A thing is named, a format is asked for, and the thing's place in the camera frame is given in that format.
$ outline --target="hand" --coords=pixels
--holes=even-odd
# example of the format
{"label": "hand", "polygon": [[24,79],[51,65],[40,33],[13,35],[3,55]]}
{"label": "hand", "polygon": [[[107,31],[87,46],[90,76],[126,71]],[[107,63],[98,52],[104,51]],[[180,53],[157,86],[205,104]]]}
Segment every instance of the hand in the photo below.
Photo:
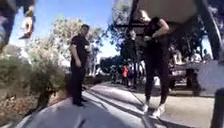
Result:
{"label": "hand", "polygon": [[30,36],[32,35],[32,32],[33,32],[33,19],[32,19],[32,17],[25,17],[25,19],[23,21],[23,24],[22,24],[22,28],[24,30],[24,34],[20,38],[21,39],[30,38]]}
{"label": "hand", "polygon": [[87,52],[90,52],[90,46],[89,45],[85,45],[85,49]]}
{"label": "hand", "polygon": [[152,39],[152,37],[150,37],[150,36],[145,36],[144,37],[144,41],[150,41]]}
{"label": "hand", "polygon": [[76,60],[75,61],[75,64],[76,64],[77,67],[81,67],[82,66],[82,63],[81,63],[80,60]]}

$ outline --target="black pants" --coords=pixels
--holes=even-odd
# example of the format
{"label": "black pants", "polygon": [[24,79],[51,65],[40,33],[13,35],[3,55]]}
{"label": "black pants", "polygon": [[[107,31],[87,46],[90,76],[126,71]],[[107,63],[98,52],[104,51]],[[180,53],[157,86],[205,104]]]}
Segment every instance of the black pants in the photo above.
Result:
{"label": "black pants", "polygon": [[161,81],[161,101],[160,104],[165,103],[169,93],[169,72],[168,72],[168,47],[166,44],[153,43],[145,48],[145,64],[146,64],[146,85],[145,96],[149,101],[151,97],[152,87],[154,85],[155,71],[158,71],[158,75]]}
{"label": "black pants", "polygon": [[81,102],[82,99],[82,83],[85,78],[85,67],[71,66],[72,76],[69,87],[69,93],[73,98],[73,102]]}
{"label": "black pants", "polygon": [[0,5],[0,53],[8,44],[12,28],[14,25],[14,16],[15,12],[13,12],[9,7],[2,7]]}

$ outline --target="black shirt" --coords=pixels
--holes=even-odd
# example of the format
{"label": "black shirt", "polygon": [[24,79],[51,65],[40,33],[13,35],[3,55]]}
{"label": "black shirt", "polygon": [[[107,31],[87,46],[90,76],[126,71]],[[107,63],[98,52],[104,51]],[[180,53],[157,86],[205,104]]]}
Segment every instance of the black shirt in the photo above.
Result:
{"label": "black shirt", "polygon": [[160,26],[158,25],[159,21],[160,19],[158,17],[152,18],[144,29],[144,35],[152,37],[152,35],[160,29]]}
{"label": "black shirt", "polygon": [[[152,18],[152,20],[148,23],[148,25],[144,28],[144,35],[145,36],[150,36],[152,37],[152,35],[159,30],[161,27],[158,25],[160,21],[160,18],[158,17],[154,17]],[[151,39],[150,41],[146,42],[146,49],[145,52],[146,53],[155,53],[161,52],[161,48],[162,48],[162,44],[157,42],[155,43],[157,40],[156,39]]]}
{"label": "black shirt", "polygon": [[[77,35],[72,38],[71,45],[76,45],[77,53],[79,56],[79,59],[82,63],[82,67],[85,67],[87,57],[88,57],[88,51],[85,49],[85,46],[89,46],[89,42],[86,40],[85,37],[81,35]],[[71,66],[75,66],[75,59],[72,56],[71,59]]]}

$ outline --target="man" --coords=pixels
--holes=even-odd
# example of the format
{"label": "man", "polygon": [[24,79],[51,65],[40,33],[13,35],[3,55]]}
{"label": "man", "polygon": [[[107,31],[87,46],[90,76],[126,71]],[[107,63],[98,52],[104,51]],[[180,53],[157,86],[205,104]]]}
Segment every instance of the man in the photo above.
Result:
{"label": "man", "polygon": [[207,52],[206,49],[204,49],[204,57],[203,57],[203,61],[204,61],[204,62],[207,62],[207,61],[210,61],[210,60],[212,60],[211,55]]}
{"label": "man", "polygon": [[148,111],[149,100],[151,97],[151,91],[153,87],[153,78],[155,71],[158,70],[161,80],[161,100],[157,110],[153,113],[153,116],[160,116],[165,111],[165,101],[169,93],[168,86],[168,43],[160,42],[156,38],[163,34],[168,33],[168,24],[158,17],[149,18],[146,11],[141,10],[141,20],[146,24],[144,29],[144,41],[145,41],[145,64],[146,64],[146,85],[145,85],[145,105],[143,111]]}
{"label": "man", "polygon": [[84,24],[81,26],[80,33],[72,38],[71,51],[71,95],[72,103],[77,106],[84,106],[82,102],[86,102],[82,98],[82,82],[85,77],[85,68],[88,53],[90,52],[89,42],[86,35],[89,32],[89,26]]}
{"label": "man", "polygon": [[24,10],[24,35],[21,39],[27,39],[33,32],[34,0],[0,0],[0,53],[8,44],[15,15],[19,8]]}

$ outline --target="ground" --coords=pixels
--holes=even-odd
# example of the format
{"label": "ground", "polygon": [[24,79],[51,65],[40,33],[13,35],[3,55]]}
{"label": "ground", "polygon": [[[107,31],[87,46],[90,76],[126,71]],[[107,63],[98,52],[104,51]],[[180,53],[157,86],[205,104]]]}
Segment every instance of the ground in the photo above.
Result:
{"label": "ground", "polygon": [[[68,98],[24,118],[17,128],[74,127],[78,118],[86,119],[83,128],[144,128],[149,125],[157,128],[209,128],[212,96],[193,97],[189,91],[172,91],[166,112],[156,119],[143,114],[144,95],[140,92],[131,92],[122,85],[99,84],[83,93],[89,101],[85,108],[73,106]],[[155,108],[158,102],[159,97],[153,96],[150,105]]]}

